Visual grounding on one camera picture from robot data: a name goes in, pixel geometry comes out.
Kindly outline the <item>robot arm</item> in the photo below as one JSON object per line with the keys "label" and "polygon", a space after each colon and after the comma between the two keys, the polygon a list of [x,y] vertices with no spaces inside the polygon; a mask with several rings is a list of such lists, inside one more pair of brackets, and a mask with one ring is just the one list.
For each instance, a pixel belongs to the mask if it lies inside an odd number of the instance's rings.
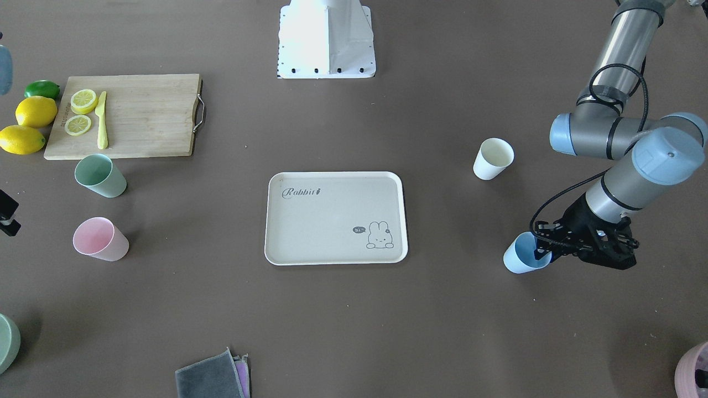
{"label": "robot arm", "polygon": [[641,88],[647,50],[662,26],[671,1],[620,1],[610,32],[573,113],[553,121],[549,141],[555,151],[614,160],[615,165],[589,178],[592,183],[552,223],[533,216],[528,241],[508,254],[529,256],[533,268],[564,255],[611,269],[636,264],[639,242],[630,229],[633,214],[670,187],[692,176],[705,161],[706,123],[692,113],[649,120],[622,115]]}

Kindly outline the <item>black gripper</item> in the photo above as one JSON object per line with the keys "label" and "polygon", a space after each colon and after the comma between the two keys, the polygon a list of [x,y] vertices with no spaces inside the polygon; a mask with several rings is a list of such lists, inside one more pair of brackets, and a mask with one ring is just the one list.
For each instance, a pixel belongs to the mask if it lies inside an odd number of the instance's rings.
{"label": "black gripper", "polygon": [[541,209],[533,215],[536,261],[554,262],[564,255],[574,255],[589,264],[626,270],[636,264],[634,250],[639,242],[632,237],[631,219],[621,216],[619,222],[599,218],[581,196],[555,222],[538,220]]}

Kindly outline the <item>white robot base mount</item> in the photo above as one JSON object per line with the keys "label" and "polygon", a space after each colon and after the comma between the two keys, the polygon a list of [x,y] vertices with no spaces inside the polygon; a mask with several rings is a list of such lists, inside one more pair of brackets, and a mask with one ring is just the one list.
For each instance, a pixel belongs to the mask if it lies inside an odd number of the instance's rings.
{"label": "white robot base mount", "polygon": [[278,78],[375,76],[371,11],[359,1],[291,1],[278,37]]}

